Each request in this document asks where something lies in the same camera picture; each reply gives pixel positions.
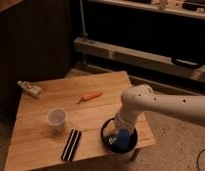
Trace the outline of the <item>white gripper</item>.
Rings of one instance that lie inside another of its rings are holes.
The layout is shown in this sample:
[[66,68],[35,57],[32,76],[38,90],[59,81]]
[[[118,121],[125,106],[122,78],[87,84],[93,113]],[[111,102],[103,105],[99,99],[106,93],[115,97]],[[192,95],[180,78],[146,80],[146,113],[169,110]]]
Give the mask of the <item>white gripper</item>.
[[104,128],[104,135],[109,136],[117,129],[127,129],[130,136],[134,134],[135,125],[141,111],[129,111],[125,108],[120,108],[114,118],[114,121],[110,121]]

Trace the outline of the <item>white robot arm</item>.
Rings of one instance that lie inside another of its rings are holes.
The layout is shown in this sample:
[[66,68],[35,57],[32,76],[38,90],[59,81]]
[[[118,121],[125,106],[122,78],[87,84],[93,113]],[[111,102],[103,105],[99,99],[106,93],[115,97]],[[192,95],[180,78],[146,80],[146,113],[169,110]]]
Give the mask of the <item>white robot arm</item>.
[[205,127],[205,96],[159,95],[147,85],[130,87],[121,94],[121,107],[103,135],[123,128],[132,134],[138,116],[144,111],[158,112]]

